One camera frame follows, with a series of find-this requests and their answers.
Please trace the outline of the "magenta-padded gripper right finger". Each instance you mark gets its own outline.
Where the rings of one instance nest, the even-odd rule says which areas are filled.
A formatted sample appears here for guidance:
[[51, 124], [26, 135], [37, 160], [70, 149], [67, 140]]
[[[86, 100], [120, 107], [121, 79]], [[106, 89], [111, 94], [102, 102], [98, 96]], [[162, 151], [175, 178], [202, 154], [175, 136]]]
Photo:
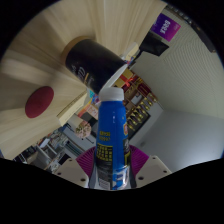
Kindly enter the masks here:
[[143, 187], [171, 174], [170, 169], [157, 156], [148, 156], [133, 145], [130, 151], [131, 187]]

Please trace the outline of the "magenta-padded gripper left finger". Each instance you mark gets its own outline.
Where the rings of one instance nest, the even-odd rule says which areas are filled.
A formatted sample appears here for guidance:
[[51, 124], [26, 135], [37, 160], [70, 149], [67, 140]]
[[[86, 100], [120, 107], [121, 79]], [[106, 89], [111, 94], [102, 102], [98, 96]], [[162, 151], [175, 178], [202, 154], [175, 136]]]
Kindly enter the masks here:
[[67, 159], [55, 172], [55, 175], [78, 186], [94, 188], [96, 185], [94, 150], [95, 148], [92, 147], [76, 159]]

